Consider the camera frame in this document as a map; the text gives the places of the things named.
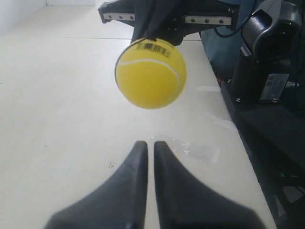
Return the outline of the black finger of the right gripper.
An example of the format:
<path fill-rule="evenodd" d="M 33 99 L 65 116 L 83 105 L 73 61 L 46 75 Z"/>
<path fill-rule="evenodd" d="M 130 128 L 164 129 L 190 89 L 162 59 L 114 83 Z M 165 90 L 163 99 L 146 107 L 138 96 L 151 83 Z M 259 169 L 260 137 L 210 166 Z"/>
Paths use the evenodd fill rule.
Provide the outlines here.
<path fill-rule="evenodd" d="M 180 0 L 156 0 L 153 17 L 149 24 L 149 39 L 170 40 L 174 37 L 175 24 L 181 16 Z"/>
<path fill-rule="evenodd" d="M 132 42 L 149 37 L 149 24 L 156 6 L 155 0 L 134 0 L 134 31 Z"/>

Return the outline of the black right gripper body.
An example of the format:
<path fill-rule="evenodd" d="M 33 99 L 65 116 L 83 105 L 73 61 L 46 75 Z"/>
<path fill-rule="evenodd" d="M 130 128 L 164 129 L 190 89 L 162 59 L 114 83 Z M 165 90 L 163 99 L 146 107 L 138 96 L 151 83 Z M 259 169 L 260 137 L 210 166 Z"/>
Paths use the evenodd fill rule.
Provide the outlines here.
<path fill-rule="evenodd" d="M 237 27 L 239 5 L 219 0 L 115 0 L 98 12 L 103 23 L 133 27 L 131 41 L 162 39 L 180 45 L 185 36 L 225 26 Z"/>

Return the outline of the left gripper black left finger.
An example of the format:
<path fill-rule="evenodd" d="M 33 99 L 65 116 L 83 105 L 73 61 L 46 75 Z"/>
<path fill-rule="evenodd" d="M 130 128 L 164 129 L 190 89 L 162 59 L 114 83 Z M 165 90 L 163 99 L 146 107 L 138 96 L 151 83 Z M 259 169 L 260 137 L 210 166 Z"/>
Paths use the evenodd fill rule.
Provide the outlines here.
<path fill-rule="evenodd" d="M 55 213 L 47 229 L 143 229 L 148 190 L 148 146 L 134 144 L 120 167 L 100 187 Z"/>

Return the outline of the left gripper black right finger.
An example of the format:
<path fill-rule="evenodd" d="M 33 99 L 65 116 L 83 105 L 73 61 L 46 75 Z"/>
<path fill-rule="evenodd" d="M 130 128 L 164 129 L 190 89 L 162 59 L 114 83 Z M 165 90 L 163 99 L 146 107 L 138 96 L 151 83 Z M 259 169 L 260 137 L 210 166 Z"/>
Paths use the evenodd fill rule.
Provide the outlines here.
<path fill-rule="evenodd" d="M 162 229 L 263 229 L 251 209 L 193 176 L 164 141 L 154 144 L 154 182 Z"/>

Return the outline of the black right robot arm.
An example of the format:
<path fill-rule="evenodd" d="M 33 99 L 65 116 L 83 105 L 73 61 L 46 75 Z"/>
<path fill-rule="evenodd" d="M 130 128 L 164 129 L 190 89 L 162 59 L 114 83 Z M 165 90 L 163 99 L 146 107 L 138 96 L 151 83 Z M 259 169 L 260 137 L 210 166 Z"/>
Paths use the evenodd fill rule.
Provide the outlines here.
<path fill-rule="evenodd" d="M 134 28 L 132 41 L 163 40 L 180 45 L 199 33 L 216 74 L 231 80 L 231 92 L 260 102 L 269 76 L 290 74 L 304 7 L 287 0 L 115 0 L 98 12 L 103 23 Z"/>

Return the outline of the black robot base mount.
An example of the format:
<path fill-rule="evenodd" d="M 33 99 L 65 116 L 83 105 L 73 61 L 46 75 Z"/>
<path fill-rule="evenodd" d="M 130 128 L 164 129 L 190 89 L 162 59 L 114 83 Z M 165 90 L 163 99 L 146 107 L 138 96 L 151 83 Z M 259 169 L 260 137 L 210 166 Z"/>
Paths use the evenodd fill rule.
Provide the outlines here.
<path fill-rule="evenodd" d="M 279 104 L 221 93 L 279 229 L 305 227 L 305 123 Z"/>

